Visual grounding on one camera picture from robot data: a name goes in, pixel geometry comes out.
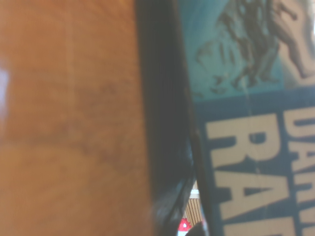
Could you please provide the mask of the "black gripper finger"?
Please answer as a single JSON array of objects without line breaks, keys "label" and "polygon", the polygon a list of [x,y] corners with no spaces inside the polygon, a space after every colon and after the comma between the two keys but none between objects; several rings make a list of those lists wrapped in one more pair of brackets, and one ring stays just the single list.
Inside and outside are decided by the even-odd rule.
[{"label": "black gripper finger", "polygon": [[189,231],[188,236],[209,236],[208,225],[205,222],[196,223]]}]

